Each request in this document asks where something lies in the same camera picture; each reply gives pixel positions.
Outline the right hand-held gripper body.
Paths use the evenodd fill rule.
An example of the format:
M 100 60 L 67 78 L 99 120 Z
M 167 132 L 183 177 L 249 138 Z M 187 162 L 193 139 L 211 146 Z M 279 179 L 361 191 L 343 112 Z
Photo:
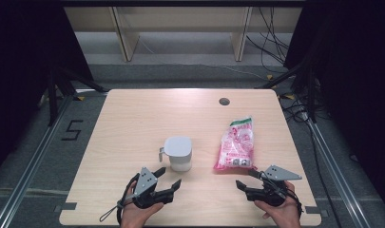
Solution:
M 285 181 L 301 180 L 302 176 L 284 168 L 270 165 L 265 171 L 261 171 L 262 188 L 245 188 L 245 195 L 249 201 L 260 200 L 271 206 L 280 206 L 288 196 Z

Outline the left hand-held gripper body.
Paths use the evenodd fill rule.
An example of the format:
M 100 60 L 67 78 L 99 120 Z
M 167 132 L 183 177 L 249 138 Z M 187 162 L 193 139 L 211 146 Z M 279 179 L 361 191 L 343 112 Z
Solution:
M 146 167 L 143 167 L 135 189 L 133 190 L 133 203 L 141 208 L 148 208 L 156 203 L 168 204 L 173 201 L 174 193 L 171 189 L 162 190 L 157 192 L 156 186 L 158 179 L 153 175 L 154 172 L 151 172 Z

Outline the white mug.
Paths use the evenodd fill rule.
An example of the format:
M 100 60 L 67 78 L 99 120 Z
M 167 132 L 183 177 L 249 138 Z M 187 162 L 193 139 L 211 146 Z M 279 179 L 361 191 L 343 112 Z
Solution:
M 165 140 L 164 146 L 159 150 L 159 161 L 163 155 L 169 158 L 170 167 L 176 172 L 187 172 L 192 167 L 192 141 L 189 137 L 175 136 Z

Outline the pink and white plastic bag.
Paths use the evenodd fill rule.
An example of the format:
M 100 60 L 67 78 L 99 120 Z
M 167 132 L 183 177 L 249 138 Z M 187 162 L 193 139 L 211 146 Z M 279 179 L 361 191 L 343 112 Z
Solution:
M 254 165 L 254 131 L 251 116 L 234 120 L 221 136 L 215 170 L 256 169 Z

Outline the person's left hand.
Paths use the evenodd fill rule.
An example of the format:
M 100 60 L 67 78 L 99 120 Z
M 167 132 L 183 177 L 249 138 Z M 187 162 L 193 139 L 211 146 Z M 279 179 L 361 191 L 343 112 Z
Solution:
M 137 207 L 130 199 L 125 201 L 120 228 L 143 228 L 148 219 L 164 208 L 159 202 L 148 208 Z

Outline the person's right hand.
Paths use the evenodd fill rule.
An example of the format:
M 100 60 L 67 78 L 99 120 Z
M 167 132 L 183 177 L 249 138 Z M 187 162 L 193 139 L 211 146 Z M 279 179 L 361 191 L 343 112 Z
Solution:
M 293 198 L 295 186 L 287 180 L 284 183 L 288 188 L 289 196 L 282 205 L 274 207 L 260 200 L 255 200 L 254 204 L 264 212 L 263 219 L 271 218 L 279 228 L 301 228 L 298 204 Z

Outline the black stand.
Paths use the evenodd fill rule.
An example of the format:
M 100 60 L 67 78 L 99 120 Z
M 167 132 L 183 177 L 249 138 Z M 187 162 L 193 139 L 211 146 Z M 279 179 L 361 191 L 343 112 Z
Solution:
M 303 60 L 296 66 L 282 73 L 277 79 L 272 80 L 265 85 L 257 86 L 257 89 L 270 89 L 273 86 L 280 84 L 291 76 L 296 76 L 291 87 L 295 92 L 300 92 L 304 88 L 307 89 L 307 113 L 311 121 L 316 122 L 315 108 L 315 71 L 314 64 L 311 60 Z
M 78 81 L 98 92 L 108 92 L 107 88 L 97 85 L 75 73 L 73 70 L 64 67 L 54 67 L 48 75 L 48 97 L 49 97 L 49 125 L 53 125 L 58 118 L 58 104 L 56 89 L 59 89 L 64 96 L 73 96 L 75 88 L 72 81 Z

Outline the black curtain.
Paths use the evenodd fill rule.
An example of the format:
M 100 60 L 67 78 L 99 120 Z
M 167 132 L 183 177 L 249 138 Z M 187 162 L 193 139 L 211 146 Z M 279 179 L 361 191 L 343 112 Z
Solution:
M 61 0 L 0 0 L 0 167 L 60 67 L 92 78 Z
M 296 66 L 327 18 L 316 76 L 337 127 L 385 204 L 385 0 L 306 0 L 285 66 Z

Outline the beige shelf unit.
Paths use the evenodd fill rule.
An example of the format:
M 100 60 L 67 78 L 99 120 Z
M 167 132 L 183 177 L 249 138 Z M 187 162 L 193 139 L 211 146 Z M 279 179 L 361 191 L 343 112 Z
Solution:
M 241 61 L 249 32 L 295 31 L 300 8 L 276 7 L 66 7 L 75 31 L 114 32 L 123 59 L 132 60 L 142 32 L 226 32 Z

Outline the dark grey table bracket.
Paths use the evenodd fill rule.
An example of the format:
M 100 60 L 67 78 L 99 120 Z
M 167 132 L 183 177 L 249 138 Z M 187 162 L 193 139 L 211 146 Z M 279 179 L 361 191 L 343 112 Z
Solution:
M 75 210 L 76 206 L 77 206 L 77 202 L 65 202 L 65 203 L 63 203 L 61 205 L 56 205 L 54 207 L 53 212 L 60 213 L 63 210 Z
M 323 218 L 328 218 L 329 213 L 327 210 L 321 210 L 317 206 L 305 206 L 306 214 L 318 214 Z

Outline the metal floor rail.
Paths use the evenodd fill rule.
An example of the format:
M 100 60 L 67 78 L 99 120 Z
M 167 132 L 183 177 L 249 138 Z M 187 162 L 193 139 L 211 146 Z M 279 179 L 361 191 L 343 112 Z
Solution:
M 320 157 L 355 228 L 385 228 L 385 204 L 332 123 L 309 123 Z
M 29 185 L 37 172 L 37 169 L 45 157 L 48 148 L 52 142 L 52 139 L 59 127 L 59 124 L 72 101 L 72 96 L 66 96 L 62 99 L 60 106 L 58 107 L 58 114 L 55 119 L 48 124 L 48 127 L 43 134 L 42 139 L 38 143 L 36 149 L 34 150 L 26 169 L 23 171 L 20 176 L 19 181 L 10 191 L 9 197 L 0 210 L 0 228 L 8 228 L 12 219 L 14 218 L 26 192 L 29 188 Z

